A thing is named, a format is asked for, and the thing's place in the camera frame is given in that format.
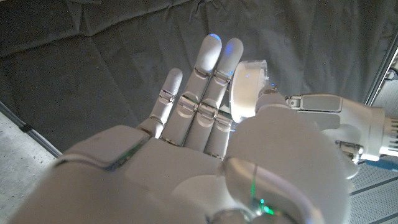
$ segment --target green led light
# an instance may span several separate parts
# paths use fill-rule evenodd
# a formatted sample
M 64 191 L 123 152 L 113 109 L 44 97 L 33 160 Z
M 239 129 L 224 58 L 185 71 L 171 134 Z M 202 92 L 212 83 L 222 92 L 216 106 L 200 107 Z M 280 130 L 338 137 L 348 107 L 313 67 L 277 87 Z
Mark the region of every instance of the green led light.
M 265 207 L 264 207 L 264 211 L 265 211 L 266 213 L 270 214 L 270 215 L 273 215 L 273 214 L 274 214 L 274 211 L 273 211 L 272 209 L 270 209 L 268 206 L 265 206 Z

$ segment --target robot finger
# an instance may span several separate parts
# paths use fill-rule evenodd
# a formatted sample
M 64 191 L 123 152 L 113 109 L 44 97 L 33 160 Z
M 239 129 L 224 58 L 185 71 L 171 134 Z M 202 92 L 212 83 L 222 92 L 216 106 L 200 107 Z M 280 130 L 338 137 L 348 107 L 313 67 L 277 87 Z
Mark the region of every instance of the robot finger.
M 159 97 L 155 106 L 150 112 L 150 116 L 142 122 L 137 128 L 141 129 L 155 138 L 159 138 L 164 125 L 169 118 L 173 107 L 174 99 L 177 96 L 178 89 L 182 81 L 182 72 L 178 68 L 169 71 L 166 81 L 160 90 Z
M 176 146 L 183 145 L 221 47 L 221 39 L 215 34 L 207 35 L 203 40 L 193 72 L 162 133 L 161 139 L 164 141 Z
M 231 132 L 232 116 L 228 107 L 222 106 L 218 111 L 211 134 L 204 150 L 205 154 L 224 159 Z
M 228 41 L 220 61 L 214 71 L 202 102 L 198 105 L 184 146 L 201 151 L 205 149 L 213 124 L 218 114 L 221 100 L 224 97 L 228 83 L 233 76 L 236 66 L 242 57 L 243 44 L 233 38 Z

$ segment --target gray fabric backdrop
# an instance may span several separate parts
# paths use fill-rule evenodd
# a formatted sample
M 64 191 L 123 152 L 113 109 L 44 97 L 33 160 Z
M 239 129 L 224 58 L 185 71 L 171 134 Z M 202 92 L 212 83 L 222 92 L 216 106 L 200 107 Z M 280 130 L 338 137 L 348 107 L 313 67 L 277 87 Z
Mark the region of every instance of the gray fabric backdrop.
M 0 2 L 0 100 L 59 150 L 147 118 L 167 72 L 183 84 L 203 38 L 238 37 L 285 95 L 364 101 L 398 4 L 363 0 Z

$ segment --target blue light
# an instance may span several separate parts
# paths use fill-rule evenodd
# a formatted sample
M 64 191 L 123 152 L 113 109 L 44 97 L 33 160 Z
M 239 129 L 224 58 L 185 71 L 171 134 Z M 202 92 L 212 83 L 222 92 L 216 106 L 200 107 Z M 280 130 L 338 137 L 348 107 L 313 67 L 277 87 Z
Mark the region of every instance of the blue light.
M 229 55 L 230 53 L 232 53 L 232 49 L 233 49 L 233 44 L 228 44 L 228 45 L 225 47 L 225 53 L 226 53 L 227 55 Z
M 210 37 L 215 37 L 217 40 L 221 40 L 216 34 L 210 34 Z

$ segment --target robotic arm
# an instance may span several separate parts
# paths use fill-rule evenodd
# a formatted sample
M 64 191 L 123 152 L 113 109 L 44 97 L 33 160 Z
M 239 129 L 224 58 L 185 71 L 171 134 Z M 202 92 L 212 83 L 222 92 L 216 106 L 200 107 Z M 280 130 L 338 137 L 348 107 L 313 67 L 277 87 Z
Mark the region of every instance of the robotic arm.
M 221 40 L 208 35 L 178 101 L 175 68 L 147 120 L 69 149 L 11 223 L 347 221 L 358 169 L 342 150 L 354 162 L 396 155 L 397 120 L 339 96 L 283 97 L 265 61 L 238 64 L 242 52 L 231 39 L 219 59 Z

